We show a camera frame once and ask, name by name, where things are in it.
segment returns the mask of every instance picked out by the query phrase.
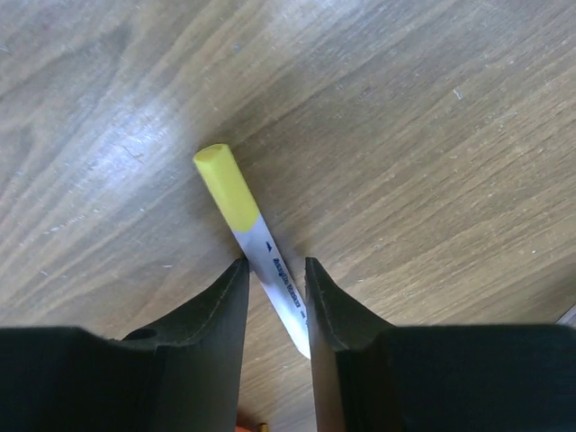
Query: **wooden surface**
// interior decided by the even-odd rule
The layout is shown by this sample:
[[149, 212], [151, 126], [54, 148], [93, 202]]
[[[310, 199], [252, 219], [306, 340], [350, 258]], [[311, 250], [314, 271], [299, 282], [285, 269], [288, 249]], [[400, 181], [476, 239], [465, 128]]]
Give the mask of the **wooden surface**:
[[[239, 256], [191, 157], [228, 142], [302, 289], [394, 324], [576, 302], [576, 4], [0, 0], [0, 323], [122, 337]], [[253, 282], [241, 406], [315, 428]]]

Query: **highlighter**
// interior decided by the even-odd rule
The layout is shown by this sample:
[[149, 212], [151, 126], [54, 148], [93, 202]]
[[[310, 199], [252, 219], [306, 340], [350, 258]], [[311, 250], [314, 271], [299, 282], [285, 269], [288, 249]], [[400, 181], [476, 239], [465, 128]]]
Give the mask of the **highlighter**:
[[310, 358], [304, 301], [230, 147], [214, 144], [196, 153], [193, 161], [296, 348]]

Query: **yellow highlighter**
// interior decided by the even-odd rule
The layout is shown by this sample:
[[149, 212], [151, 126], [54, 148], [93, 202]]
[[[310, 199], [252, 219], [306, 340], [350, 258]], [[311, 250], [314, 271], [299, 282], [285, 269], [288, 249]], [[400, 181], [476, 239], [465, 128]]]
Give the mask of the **yellow highlighter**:
[[310, 358], [306, 307], [230, 147], [214, 144], [193, 160], [292, 341]]

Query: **highlighter cap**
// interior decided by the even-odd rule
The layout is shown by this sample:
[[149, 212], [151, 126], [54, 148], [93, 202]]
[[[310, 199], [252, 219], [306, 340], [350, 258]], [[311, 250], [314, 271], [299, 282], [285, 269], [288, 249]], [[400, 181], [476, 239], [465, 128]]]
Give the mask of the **highlighter cap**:
[[230, 228], [250, 230], [259, 210], [230, 147], [214, 144], [196, 153], [193, 161]]

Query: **wood grain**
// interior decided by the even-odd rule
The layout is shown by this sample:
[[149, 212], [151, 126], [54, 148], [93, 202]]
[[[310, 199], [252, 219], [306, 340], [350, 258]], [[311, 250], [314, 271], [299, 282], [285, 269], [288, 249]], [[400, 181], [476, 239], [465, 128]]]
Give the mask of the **wood grain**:
[[[303, 258], [397, 325], [576, 302], [576, 4], [0, 0], [0, 323], [121, 337], [239, 256], [194, 170], [228, 142]], [[314, 430], [253, 283], [241, 406]]]

